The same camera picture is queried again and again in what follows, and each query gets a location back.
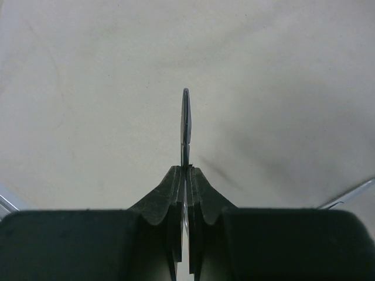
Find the scissor blade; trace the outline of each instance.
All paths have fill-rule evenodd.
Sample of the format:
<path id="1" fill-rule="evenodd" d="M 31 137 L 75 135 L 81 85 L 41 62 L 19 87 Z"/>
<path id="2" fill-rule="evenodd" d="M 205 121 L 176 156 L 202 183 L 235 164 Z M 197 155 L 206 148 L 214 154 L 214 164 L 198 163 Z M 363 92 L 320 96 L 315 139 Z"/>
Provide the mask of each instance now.
<path id="1" fill-rule="evenodd" d="M 186 173 L 189 168 L 190 138 L 192 133 L 192 117 L 190 116 L 190 97 L 189 90 L 183 89 L 182 110 L 181 110 L 181 168 L 183 173 L 183 223 L 189 236 L 189 216 L 188 216 L 188 198 L 186 190 Z"/>
<path id="2" fill-rule="evenodd" d="M 189 165 L 190 139 L 192 134 L 192 117 L 190 113 L 189 90 L 183 89 L 181 112 L 181 166 Z"/>

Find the metal blade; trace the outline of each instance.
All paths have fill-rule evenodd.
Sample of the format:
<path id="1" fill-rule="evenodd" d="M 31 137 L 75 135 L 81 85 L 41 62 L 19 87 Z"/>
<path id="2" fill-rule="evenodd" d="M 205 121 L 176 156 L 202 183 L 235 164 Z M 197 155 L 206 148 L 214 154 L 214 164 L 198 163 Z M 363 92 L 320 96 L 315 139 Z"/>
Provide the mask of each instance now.
<path id="1" fill-rule="evenodd" d="M 358 196 L 360 193 L 364 192 L 365 190 L 369 189 L 371 186 L 375 184 L 375 178 L 368 180 L 359 186 L 356 186 L 353 189 L 341 194 L 340 196 L 334 198 L 333 200 L 328 201 L 326 204 L 321 205 L 318 209 L 333 209 L 338 207 L 339 205 L 344 204 L 350 199 Z"/>
<path id="2" fill-rule="evenodd" d="M 184 225 L 187 235 L 189 236 L 189 217 L 188 217 L 188 199 L 186 192 L 186 172 L 189 168 L 190 138 L 192 133 L 192 117 L 190 116 L 190 97 L 189 90 L 183 89 L 182 110 L 181 110 L 181 168 L 184 176 L 184 200 L 183 214 Z"/>

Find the white backdrop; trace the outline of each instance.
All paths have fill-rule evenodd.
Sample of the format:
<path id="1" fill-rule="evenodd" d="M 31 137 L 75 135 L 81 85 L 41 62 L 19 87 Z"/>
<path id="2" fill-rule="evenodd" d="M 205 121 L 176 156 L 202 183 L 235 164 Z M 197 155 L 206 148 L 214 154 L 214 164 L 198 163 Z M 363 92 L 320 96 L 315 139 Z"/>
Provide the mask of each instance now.
<path id="1" fill-rule="evenodd" d="M 191 161 L 234 204 L 311 207 L 375 175 L 375 2 L 18 0 L 0 16 L 0 185 L 127 208 Z M 345 208 L 375 233 L 375 191 Z"/>

